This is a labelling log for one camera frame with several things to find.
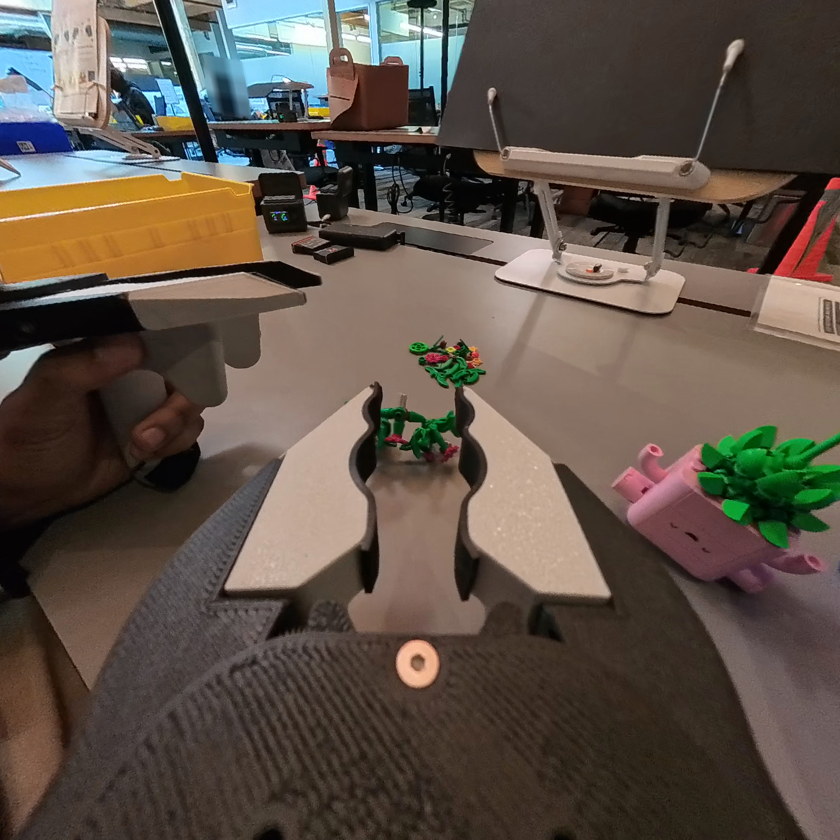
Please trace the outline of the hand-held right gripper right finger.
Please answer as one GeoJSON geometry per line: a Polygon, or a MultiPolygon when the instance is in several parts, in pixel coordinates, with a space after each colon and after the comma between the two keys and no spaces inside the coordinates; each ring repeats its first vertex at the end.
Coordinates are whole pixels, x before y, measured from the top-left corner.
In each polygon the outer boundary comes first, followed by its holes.
{"type": "Polygon", "coordinates": [[[458,514],[455,585],[461,601],[604,606],[612,600],[557,469],[539,446],[473,389],[455,392],[458,514]]]}

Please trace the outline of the green toy brick vine plant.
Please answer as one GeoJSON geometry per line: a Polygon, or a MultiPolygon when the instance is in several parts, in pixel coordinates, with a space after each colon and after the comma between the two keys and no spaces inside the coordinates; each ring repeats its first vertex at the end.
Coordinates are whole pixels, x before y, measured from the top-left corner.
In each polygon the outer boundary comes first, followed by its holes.
{"type": "Polygon", "coordinates": [[[427,463],[445,463],[460,450],[448,435],[460,437],[454,410],[443,416],[426,417],[412,410],[407,394],[402,393],[396,406],[381,409],[375,446],[379,451],[398,449],[427,463]]]}

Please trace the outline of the pile of small toy bricks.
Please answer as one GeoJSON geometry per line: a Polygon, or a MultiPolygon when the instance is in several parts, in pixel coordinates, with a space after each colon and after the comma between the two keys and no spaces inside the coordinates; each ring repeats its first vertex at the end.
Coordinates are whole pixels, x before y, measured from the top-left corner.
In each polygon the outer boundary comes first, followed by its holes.
{"type": "Polygon", "coordinates": [[[441,335],[431,343],[412,342],[408,351],[418,366],[445,389],[472,386],[487,374],[478,348],[463,340],[449,343],[441,335]]]}

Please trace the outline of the person's left forearm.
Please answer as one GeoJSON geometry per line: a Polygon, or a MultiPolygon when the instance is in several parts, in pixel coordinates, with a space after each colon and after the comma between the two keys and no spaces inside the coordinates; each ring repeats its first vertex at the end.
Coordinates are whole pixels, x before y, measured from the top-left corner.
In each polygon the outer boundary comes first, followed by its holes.
{"type": "Polygon", "coordinates": [[[28,572],[21,565],[29,547],[37,539],[37,524],[1,531],[1,590],[12,599],[30,595],[28,572]]]}

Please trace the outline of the person's left hand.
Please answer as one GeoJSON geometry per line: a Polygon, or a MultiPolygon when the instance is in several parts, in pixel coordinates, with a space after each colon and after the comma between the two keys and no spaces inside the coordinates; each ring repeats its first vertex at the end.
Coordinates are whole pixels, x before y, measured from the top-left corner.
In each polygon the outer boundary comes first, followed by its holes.
{"type": "Polygon", "coordinates": [[[100,390],[144,366],[135,334],[73,343],[42,355],[1,406],[1,529],[27,527],[125,484],[133,467],[179,455],[204,428],[203,409],[172,385],[129,445],[113,436],[100,390]]]}

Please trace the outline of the black charger case with display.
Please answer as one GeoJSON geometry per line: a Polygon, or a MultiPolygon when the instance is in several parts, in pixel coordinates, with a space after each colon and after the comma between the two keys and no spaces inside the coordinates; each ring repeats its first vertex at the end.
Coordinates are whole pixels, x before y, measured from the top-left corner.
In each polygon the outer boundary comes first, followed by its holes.
{"type": "Polygon", "coordinates": [[[269,234],[296,234],[308,230],[302,191],[305,184],[305,177],[298,171],[281,170],[259,175],[259,206],[269,234]]]}

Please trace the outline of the black flat box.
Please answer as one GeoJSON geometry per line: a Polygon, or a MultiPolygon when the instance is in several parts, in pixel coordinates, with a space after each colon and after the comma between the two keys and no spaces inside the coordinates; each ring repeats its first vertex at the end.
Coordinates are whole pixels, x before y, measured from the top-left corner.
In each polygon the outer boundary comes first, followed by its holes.
{"type": "Polygon", "coordinates": [[[334,245],[354,249],[386,251],[404,244],[404,233],[392,224],[339,223],[321,227],[318,232],[321,238],[334,245]]]}

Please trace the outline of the black open case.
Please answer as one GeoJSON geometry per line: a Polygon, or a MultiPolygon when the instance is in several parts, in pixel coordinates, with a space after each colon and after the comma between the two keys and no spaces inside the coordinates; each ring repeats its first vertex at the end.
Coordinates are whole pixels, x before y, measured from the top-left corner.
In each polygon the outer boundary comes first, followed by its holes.
{"type": "Polygon", "coordinates": [[[354,169],[344,166],[335,174],[331,183],[322,185],[316,194],[318,217],[324,224],[333,224],[345,219],[350,209],[350,199],[356,194],[354,169]]]}

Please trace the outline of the yellow plastic bin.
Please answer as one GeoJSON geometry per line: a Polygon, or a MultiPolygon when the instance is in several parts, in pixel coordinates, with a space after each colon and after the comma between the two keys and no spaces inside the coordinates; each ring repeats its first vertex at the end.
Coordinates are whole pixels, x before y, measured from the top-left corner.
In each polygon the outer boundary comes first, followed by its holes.
{"type": "Polygon", "coordinates": [[[261,261],[252,185],[133,175],[2,191],[2,284],[261,261]]]}

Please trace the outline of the blue plastic bin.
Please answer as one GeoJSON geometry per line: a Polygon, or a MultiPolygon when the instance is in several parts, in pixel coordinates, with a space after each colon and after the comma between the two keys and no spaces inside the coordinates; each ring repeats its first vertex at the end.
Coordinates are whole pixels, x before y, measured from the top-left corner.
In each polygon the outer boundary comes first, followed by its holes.
{"type": "Polygon", "coordinates": [[[1,156],[73,151],[67,131],[57,122],[1,122],[1,156]]]}

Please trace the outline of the brown paper bag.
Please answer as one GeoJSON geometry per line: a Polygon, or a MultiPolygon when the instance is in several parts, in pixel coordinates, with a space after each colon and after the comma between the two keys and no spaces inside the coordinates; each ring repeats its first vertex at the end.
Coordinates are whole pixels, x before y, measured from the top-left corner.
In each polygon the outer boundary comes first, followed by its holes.
{"type": "Polygon", "coordinates": [[[331,129],[344,132],[395,130],[408,124],[408,67],[397,56],[370,66],[333,48],[327,68],[331,129]]]}

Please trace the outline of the black pole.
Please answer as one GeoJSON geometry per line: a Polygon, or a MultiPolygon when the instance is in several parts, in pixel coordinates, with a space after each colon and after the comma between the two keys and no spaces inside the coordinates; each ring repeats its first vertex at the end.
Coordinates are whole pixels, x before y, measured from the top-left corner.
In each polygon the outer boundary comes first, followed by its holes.
{"type": "Polygon", "coordinates": [[[185,104],[203,160],[208,163],[217,163],[214,136],[208,127],[196,84],[195,61],[193,60],[195,50],[183,4],[175,1],[153,1],[153,5],[171,53],[175,74],[181,83],[185,104]]]}

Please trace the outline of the white document stand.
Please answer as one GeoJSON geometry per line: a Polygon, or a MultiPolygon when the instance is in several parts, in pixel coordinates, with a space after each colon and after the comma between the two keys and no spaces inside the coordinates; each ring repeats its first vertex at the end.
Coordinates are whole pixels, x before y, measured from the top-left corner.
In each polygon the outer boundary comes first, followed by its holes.
{"type": "Polygon", "coordinates": [[[680,274],[663,268],[670,208],[678,193],[695,193],[711,179],[711,171],[700,162],[700,154],[728,76],[745,46],[745,39],[737,38],[727,47],[720,80],[691,158],[557,153],[510,145],[501,124],[498,91],[490,87],[486,102],[501,168],[506,175],[536,175],[533,188],[551,246],[550,250],[534,248],[515,258],[497,271],[496,279],[509,286],[628,312],[651,316],[671,313],[686,281],[680,274]],[[655,198],[654,248],[645,265],[620,259],[586,259],[568,251],[553,208],[550,184],[575,186],[583,181],[610,187],[630,186],[655,198]]]}

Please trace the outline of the laminated paper sheet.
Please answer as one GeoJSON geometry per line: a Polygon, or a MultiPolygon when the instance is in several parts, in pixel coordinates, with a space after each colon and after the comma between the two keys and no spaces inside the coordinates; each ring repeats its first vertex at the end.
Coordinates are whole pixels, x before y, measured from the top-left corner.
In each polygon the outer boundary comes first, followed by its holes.
{"type": "Polygon", "coordinates": [[[839,351],[839,286],[770,276],[749,323],[757,333],[839,351]]]}

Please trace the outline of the black board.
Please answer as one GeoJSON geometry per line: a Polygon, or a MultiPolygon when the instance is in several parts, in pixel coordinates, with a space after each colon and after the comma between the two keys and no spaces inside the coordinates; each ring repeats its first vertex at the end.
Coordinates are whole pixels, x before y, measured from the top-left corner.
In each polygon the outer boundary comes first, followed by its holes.
{"type": "Polygon", "coordinates": [[[475,2],[442,145],[692,158],[712,170],[838,176],[838,1],[475,2]]]}

